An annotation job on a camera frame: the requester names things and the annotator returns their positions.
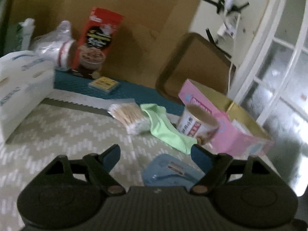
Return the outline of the cotton swab pack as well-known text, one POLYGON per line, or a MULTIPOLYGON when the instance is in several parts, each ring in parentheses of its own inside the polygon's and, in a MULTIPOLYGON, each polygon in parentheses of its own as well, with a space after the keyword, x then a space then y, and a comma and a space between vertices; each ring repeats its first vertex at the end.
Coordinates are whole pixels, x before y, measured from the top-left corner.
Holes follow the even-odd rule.
POLYGON ((123 124, 129 135, 140 135, 150 131, 150 118, 136 103, 112 104, 108 113, 123 124))

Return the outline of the white window frame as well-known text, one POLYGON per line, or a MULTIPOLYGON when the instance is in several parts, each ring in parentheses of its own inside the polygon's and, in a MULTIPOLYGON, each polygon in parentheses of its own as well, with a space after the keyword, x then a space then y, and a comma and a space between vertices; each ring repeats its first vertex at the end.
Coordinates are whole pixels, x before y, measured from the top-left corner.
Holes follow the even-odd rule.
POLYGON ((307 134, 307 0, 276 0, 263 45, 229 95, 265 129, 307 134))

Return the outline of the clear plastic bag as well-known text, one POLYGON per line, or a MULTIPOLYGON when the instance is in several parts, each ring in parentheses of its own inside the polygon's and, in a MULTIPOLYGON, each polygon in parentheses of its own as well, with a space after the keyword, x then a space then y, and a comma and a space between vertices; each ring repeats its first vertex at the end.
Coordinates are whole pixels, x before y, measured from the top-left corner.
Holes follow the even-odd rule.
POLYGON ((63 20, 55 30, 34 38, 29 49, 52 61, 55 69, 70 70, 77 49, 76 40, 72 37, 71 23, 63 20))

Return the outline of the brown tray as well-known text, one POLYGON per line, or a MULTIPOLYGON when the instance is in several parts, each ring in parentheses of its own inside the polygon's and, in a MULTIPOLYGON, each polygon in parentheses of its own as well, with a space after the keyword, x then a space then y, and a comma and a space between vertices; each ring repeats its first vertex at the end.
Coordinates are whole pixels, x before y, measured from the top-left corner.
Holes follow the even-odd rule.
POLYGON ((228 77, 235 68, 214 44, 200 34, 184 34, 156 80, 155 89, 166 99, 180 103, 178 93, 187 79, 227 93, 228 77))

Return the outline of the green cloth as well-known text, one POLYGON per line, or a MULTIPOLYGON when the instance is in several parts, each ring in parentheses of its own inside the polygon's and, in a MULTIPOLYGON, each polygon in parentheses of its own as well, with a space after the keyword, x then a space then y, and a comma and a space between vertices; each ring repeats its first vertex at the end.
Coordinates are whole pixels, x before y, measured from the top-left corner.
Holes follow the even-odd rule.
POLYGON ((154 137, 190 155, 192 146, 197 144, 197 139, 180 133, 167 118, 165 107, 157 104, 141 104, 140 107, 150 119, 150 132, 154 137))

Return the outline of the red cereal box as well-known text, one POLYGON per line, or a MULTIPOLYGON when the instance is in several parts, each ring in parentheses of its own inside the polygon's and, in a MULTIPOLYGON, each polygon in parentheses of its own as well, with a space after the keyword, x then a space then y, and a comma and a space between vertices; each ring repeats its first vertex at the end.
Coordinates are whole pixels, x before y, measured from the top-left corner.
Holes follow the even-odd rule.
POLYGON ((72 64, 74 75, 87 79, 99 76, 123 19, 124 16, 107 9, 92 9, 77 42, 72 64))

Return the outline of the paper cup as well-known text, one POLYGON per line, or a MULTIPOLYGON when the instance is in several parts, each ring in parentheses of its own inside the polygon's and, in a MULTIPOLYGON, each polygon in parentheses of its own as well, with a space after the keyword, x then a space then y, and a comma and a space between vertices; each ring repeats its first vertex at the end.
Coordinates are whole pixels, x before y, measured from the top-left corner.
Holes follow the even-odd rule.
POLYGON ((197 139, 200 146, 208 143, 219 129, 219 122, 198 105, 188 104, 177 123, 177 130, 197 139))

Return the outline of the pink open cardboard box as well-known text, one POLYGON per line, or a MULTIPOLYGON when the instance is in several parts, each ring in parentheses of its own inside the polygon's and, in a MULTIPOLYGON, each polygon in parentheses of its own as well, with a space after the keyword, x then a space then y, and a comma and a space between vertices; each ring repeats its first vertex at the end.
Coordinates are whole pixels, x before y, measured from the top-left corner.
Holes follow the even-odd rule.
POLYGON ((218 120, 219 129, 210 142, 215 151, 234 157, 264 155, 274 145, 272 137, 242 107, 214 89, 187 79, 178 97, 218 120))

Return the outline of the white plastic bag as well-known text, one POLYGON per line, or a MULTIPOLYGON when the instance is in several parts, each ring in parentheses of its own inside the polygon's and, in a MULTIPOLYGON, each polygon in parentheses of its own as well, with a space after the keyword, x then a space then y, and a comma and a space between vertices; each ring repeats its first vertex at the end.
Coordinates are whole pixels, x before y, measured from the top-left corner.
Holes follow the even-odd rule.
POLYGON ((33 51, 1 57, 1 144, 53 91, 54 78, 53 62, 33 51))

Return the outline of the yellow label refill box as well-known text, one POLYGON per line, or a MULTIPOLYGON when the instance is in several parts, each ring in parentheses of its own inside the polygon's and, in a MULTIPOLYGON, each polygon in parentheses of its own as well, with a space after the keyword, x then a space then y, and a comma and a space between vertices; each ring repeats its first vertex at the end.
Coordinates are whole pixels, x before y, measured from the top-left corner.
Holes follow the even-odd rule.
POLYGON ((110 79, 108 77, 100 77, 88 84, 90 88, 103 91, 107 94, 114 91, 119 85, 120 83, 118 81, 110 79))

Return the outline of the teal quilted mat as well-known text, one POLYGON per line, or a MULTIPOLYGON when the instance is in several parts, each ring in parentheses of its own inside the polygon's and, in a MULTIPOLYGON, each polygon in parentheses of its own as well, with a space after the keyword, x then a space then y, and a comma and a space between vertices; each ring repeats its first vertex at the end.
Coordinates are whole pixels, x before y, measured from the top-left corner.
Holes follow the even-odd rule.
POLYGON ((110 93, 103 92, 99 89, 95 89, 89 86, 91 80, 74 76, 70 73, 64 73, 61 71, 55 72, 55 89, 65 90, 69 92, 80 93, 83 95, 93 96, 102 99, 134 99, 135 102, 140 104, 157 104, 163 106, 170 114, 181 115, 184 106, 172 102, 162 95, 160 95, 155 89, 130 83, 124 80, 119 81, 119 85, 110 93))

